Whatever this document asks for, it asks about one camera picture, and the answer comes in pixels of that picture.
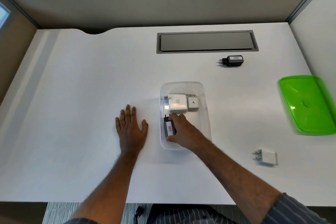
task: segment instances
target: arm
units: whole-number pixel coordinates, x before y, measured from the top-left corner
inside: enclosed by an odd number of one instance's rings
[[[132,171],[140,150],[144,147],[148,124],[138,127],[136,108],[127,105],[121,110],[115,126],[120,140],[120,156],[106,178],[73,213],[73,218],[87,218],[100,224],[120,223],[123,215]]]
[[[216,176],[247,219],[252,224],[260,224],[281,193],[218,149],[183,114],[178,116],[173,113],[169,119],[174,121],[177,134],[166,140],[195,153]]]

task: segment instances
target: window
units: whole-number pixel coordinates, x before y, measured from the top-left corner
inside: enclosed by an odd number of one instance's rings
[[[0,28],[5,23],[9,14],[10,12],[2,4],[0,4]]]

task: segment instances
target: person's left hand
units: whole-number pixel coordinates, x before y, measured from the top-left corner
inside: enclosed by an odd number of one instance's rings
[[[142,130],[137,122],[137,109],[135,106],[130,111],[130,105],[126,106],[126,111],[120,111],[120,118],[115,118],[115,127],[119,135],[121,154],[139,154],[145,145],[148,124],[142,121]]]

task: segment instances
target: hand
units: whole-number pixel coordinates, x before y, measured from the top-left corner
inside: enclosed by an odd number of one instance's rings
[[[174,122],[176,135],[167,137],[166,141],[178,143],[191,151],[208,142],[208,139],[194,125],[187,121],[183,114],[177,115],[173,113],[169,117],[169,120]]]
[[[131,153],[138,155],[145,145],[148,124],[142,121],[142,130],[137,122],[137,109],[135,106],[130,112],[130,106],[126,106],[126,111],[120,111],[120,119],[115,118],[115,127],[119,135],[121,154]]]

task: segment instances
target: white label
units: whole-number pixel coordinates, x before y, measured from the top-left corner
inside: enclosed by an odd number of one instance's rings
[[[171,121],[166,122],[167,134],[168,136],[173,136],[173,126],[171,125]]]
[[[230,56],[230,60],[243,59],[242,56]]]

